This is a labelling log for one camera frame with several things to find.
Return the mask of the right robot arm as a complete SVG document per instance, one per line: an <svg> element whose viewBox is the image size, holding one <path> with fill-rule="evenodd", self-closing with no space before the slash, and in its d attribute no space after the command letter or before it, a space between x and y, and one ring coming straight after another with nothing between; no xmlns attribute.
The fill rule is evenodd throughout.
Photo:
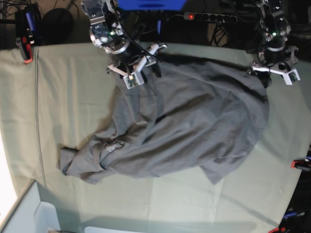
<svg viewBox="0 0 311 233"><path fill-rule="evenodd" d="M147 48L140 45L140 36L147 28L143 19L132 19L115 0L83 0L81 8L90 21L93 45L111 56L107 72L118 74L127 89L147 83L144 68L150 68L158 78L162 76L157 55L167 45L153 43ZM131 19L129 29L125 26L127 19Z"/></svg>

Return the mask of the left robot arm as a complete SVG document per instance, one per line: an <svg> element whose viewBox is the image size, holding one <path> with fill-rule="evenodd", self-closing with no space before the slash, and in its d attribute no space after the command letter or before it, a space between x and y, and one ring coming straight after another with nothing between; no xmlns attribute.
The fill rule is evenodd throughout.
<svg viewBox="0 0 311 233"><path fill-rule="evenodd" d="M257 0L261 42L256 52L256 58L250 63L247 73L257 76L264 87L271 82L270 75L282 77L286 85L300 81L294 65L298 63L296 46L287 46L286 42L291 27L282 10L280 0Z"/></svg>

